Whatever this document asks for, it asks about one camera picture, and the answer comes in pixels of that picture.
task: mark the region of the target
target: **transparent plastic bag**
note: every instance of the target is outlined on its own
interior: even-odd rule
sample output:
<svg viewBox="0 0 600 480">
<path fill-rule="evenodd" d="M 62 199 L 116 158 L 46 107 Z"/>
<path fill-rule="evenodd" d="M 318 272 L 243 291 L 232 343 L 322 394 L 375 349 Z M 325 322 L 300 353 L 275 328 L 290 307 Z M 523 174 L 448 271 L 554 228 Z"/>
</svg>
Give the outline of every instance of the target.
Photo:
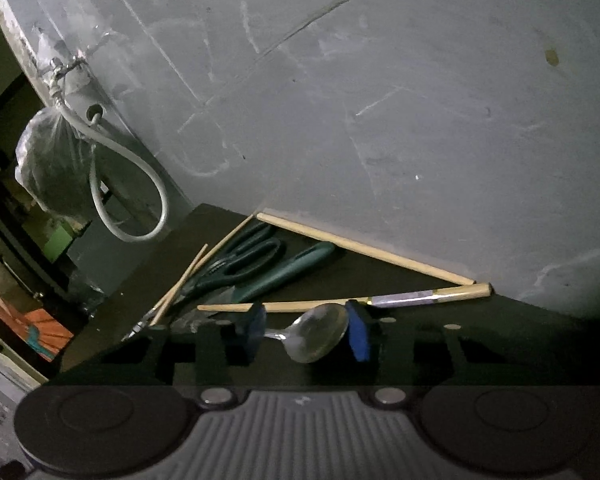
<svg viewBox="0 0 600 480">
<path fill-rule="evenodd" d="M 80 224 L 97 215 L 89 187 L 91 145 L 56 108 L 43 108 L 33 116 L 16 158 L 16 180 L 44 211 Z"/>
</svg>

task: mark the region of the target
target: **metal bolt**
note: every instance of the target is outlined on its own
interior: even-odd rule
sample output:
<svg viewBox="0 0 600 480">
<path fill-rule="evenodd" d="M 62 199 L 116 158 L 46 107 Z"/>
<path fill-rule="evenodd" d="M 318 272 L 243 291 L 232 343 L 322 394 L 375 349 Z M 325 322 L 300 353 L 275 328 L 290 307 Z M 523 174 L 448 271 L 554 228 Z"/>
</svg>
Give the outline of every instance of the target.
<svg viewBox="0 0 600 480">
<path fill-rule="evenodd" d="M 380 388 L 375 392 L 374 395 L 376 396 L 376 400 L 385 406 L 399 404 L 400 402 L 404 402 L 404 400 L 407 398 L 407 394 L 400 388 L 392 387 Z"/>
<path fill-rule="evenodd" d="M 234 394 L 227 388 L 207 388 L 200 394 L 200 399 L 210 406 L 225 404 L 233 398 Z"/>
</svg>

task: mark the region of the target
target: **wooden stick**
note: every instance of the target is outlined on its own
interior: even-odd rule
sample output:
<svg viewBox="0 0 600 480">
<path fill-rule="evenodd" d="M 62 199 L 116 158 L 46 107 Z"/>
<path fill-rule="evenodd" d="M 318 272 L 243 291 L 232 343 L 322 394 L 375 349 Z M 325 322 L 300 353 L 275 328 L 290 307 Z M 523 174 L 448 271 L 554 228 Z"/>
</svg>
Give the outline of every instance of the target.
<svg viewBox="0 0 600 480">
<path fill-rule="evenodd" d="M 160 319 L 162 318 L 162 316 L 164 316 L 164 313 L 167 311 L 167 309 L 171 305 L 171 301 L 173 301 L 173 298 L 175 298 L 176 294 L 180 291 L 182 286 L 185 284 L 185 282 L 191 277 L 191 275 L 195 271 L 196 265 L 202 258 L 202 255 L 205 253 L 207 247 L 209 247 L 209 245 L 204 244 L 202 249 L 200 249 L 200 252 L 198 254 L 196 254 L 196 257 L 189 264 L 189 267 L 187 267 L 187 270 L 184 271 L 184 274 L 180 277 L 180 279 L 177 281 L 177 283 L 169 289 L 167 294 L 163 297 L 164 299 L 160 300 L 158 302 L 158 303 L 162 302 L 162 304 L 161 304 L 160 308 L 158 309 L 158 312 L 155 313 L 154 318 L 149 323 L 149 326 L 153 326 L 153 325 L 157 324 L 160 321 Z"/>
<path fill-rule="evenodd" d="M 422 292 L 412 292 L 413 303 L 411 304 L 431 304 L 431 303 L 445 303 L 447 301 L 459 301 L 459 300 L 472 300 L 475 298 L 486 298 L 491 295 L 491 285 L 489 283 L 476 283 L 475 285 L 463 285 L 463 286 L 452 286 L 448 288 L 437 288 L 435 290 L 428 290 L 428 294 Z M 394 294 L 398 296 L 408 296 L 407 294 Z M 312 301 L 282 301 L 265 303 L 264 306 L 267 312 L 306 312 L 312 308 L 323 304 L 323 303 L 339 303 L 345 304 L 349 300 L 357 300 L 360 303 L 365 303 L 370 306 L 374 306 L 374 300 L 380 300 L 381 298 L 387 298 L 387 296 L 373 296 L 367 298 L 342 298 L 339 300 L 312 300 Z M 246 312 L 250 307 L 251 303 L 234 303 L 234 304 L 221 304 L 221 305 L 199 305 L 199 310 L 211 310 L 216 312 Z"/>
<path fill-rule="evenodd" d="M 154 318 L 152 319 L 151 323 L 149 323 L 149 326 L 153 326 L 155 324 L 157 324 L 160 321 L 160 318 L 164 315 L 164 313 L 167 311 L 167 309 L 170 307 L 171 305 L 171 301 L 173 301 L 173 298 L 176 297 L 177 293 L 180 291 L 180 289 L 182 288 L 182 285 L 184 285 L 184 283 L 191 277 L 193 276 L 196 272 L 198 272 L 202 267 L 204 267 L 206 265 L 206 263 L 213 258 L 216 253 L 222 249 L 222 247 L 224 247 L 224 245 L 240 230 L 242 229 L 245 225 L 248 224 L 248 222 L 251 221 L 251 219 L 253 219 L 254 215 L 250 214 L 249 216 L 247 216 L 247 218 L 245 218 L 242 222 L 240 222 L 235 228 L 232 229 L 231 232 L 229 232 L 229 234 L 227 236 L 225 236 L 222 240 L 220 240 L 214 247 L 213 249 L 211 249 L 207 254 L 205 254 L 205 256 L 198 261 L 199 256 L 202 256 L 202 253 L 204 252 L 204 249 L 206 249 L 207 245 L 205 244 L 205 246 L 203 247 L 203 250 L 200 251 L 198 253 L 198 256 L 195 257 L 195 259 L 193 260 L 193 262 L 190 264 L 189 268 L 187 268 L 187 270 L 185 271 L 185 273 L 182 275 L 182 277 L 178 280 L 178 282 L 173 285 L 168 291 L 167 293 L 160 298 L 160 300 L 158 301 L 158 303 L 162 303 L 162 305 L 159 307 L 158 312 L 156 313 L 156 315 L 154 316 Z"/>
<path fill-rule="evenodd" d="M 371 247 L 360 242 L 349 240 L 348 238 L 343 238 L 325 231 L 320 231 L 319 229 L 302 225 L 297 222 L 292 222 L 290 220 L 285 220 L 267 213 L 259 213 L 257 218 L 258 220 L 266 222 L 267 224 L 272 224 L 288 231 L 293 231 L 295 233 L 308 236 L 310 238 L 315 238 L 316 240 L 321 240 L 323 242 L 331 242 L 339 247 L 342 247 L 343 249 L 364 254 L 365 256 L 370 256 L 376 260 L 382 260 L 383 262 L 387 262 L 389 264 L 404 267 L 405 269 L 416 270 L 417 272 L 428 274 L 429 276 L 435 276 L 436 278 L 440 278 L 441 280 L 446 280 L 451 283 L 457 283 L 458 285 L 473 285 L 475 283 L 475 280 L 471 280 L 470 278 L 466 278 L 464 276 L 459 276 L 458 274 L 454 274 L 448 270 L 438 269 L 437 267 L 416 262 L 415 260 L 410 260 L 403 256 L 398 256 L 397 254 L 383 251 L 382 249 Z"/>
</svg>

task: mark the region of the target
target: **metal spoon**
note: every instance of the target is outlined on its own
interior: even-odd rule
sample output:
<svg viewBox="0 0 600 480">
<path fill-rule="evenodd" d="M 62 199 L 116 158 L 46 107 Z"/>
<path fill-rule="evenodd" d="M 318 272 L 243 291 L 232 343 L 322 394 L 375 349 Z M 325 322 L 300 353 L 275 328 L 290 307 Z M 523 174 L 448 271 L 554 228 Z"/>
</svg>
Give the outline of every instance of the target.
<svg viewBox="0 0 600 480">
<path fill-rule="evenodd" d="M 308 310 L 284 330 L 265 330 L 265 337 L 282 341 L 285 351 L 298 363 L 323 358 L 340 342 L 349 326 L 346 309 L 324 303 Z"/>
</svg>

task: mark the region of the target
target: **pipe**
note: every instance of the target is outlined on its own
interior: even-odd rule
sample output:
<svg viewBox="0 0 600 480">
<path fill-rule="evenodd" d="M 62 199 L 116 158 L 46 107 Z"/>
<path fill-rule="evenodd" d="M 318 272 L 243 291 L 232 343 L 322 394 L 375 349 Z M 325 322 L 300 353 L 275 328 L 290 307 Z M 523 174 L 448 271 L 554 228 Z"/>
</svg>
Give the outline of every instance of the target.
<svg viewBox="0 0 600 480">
<path fill-rule="evenodd" d="M 91 188 L 91 196 L 93 197 L 93 203 L 96 206 L 96 210 L 98 211 L 98 215 L 100 216 L 100 219 L 102 220 L 103 224 L 107 227 L 107 229 L 109 231 L 111 231 L 111 233 L 116 238 L 119 238 L 123 242 L 147 242 L 149 240 L 153 240 L 155 237 L 157 237 L 158 234 L 160 234 L 162 229 L 165 227 L 165 225 L 167 223 L 167 219 L 169 217 L 169 199 L 167 196 L 167 190 L 164 187 L 164 182 L 162 181 L 160 176 L 156 173 L 154 168 L 152 168 L 147 162 L 142 160 L 141 157 L 136 155 L 131 150 L 125 148 L 124 146 L 121 146 L 114 140 L 109 139 L 109 137 L 104 136 L 97 130 L 97 127 L 98 127 L 97 123 L 100 119 L 99 114 L 97 114 L 93 118 L 93 121 L 91 121 L 91 124 L 87 124 L 80 117 L 78 117 L 78 115 L 74 111 L 72 111 L 68 107 L 64 98 L 62 97 L 62 91 L 58 84 L 58 80 L 64 74 L 66 74 L 66 71 L 64 71 L 64 73 L 62 73 L 62 74 L 58 73 L 57 76 L 55 76 L 52 79 L 51 84 L 49 86 L 50 96 L 53 99 L 56 107 L 62 114 L 62 117 L 64 117 L 65 120 L 72 127 L 74 127 L 76 130 L 78 130 L 81 134 L 83 134 L 88 139 L 91 139 L 94 142 L 97 142 L 99 144 L 102 144 L 103 146 L 106 146 L 110 150 L 113 150 L 114 152 L 118 153 L 119 155 L 125 157 L 126 160 L 129 160 L 130 162 L 135 164 L 138 168 L 140 168 L 141 171 L 143 171 L 151 179 L 151 181 L 154 183 L 154 186 L 158 190 L 158 193 L 160 194 L 160 205 L 162 207 L 162 212 L 160 213 L 160 219 L 158 220 L 158 223 L 155 226 L 155 228 L 153 228 L 153 230 L 151 232 L 149 232 L 145 235 L 141 235 L 141 236 L 133 236 L 128 233 L 125 233 L 123 230 L 119 229 L 114 224 L 113 220 L 109 217 L 109 214 L 107 213 L 107 210 L 104 207 L 104 204 L 102 202 L 102 197 L 100 195 L 100 182 L 99 182 L 98 176 L 96 174 L 96 165 L 95 165 L 95 156 L 94 156 L 91 159 L 91 169 L 89 172 L 89 184 L 90 184 L 90 188 Z"/>
</svg>

